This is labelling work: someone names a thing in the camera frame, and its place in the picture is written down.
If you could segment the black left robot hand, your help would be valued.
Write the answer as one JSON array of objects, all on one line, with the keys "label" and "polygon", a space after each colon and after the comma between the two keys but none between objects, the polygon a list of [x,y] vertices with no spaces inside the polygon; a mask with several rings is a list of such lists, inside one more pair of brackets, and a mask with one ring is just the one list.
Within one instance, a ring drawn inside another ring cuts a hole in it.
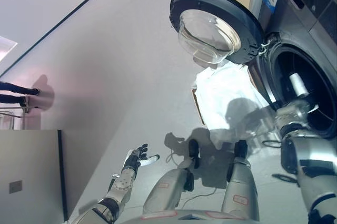
[{"label": "black left robot hand", "polygon": [[160,155],[147,155],[148,144],[145,143],[136,149],[131,149],[127,153],[126,159],[123,164],[122,171],[131,169],[137,173],[139,167],[151,165],[160,159]]}]

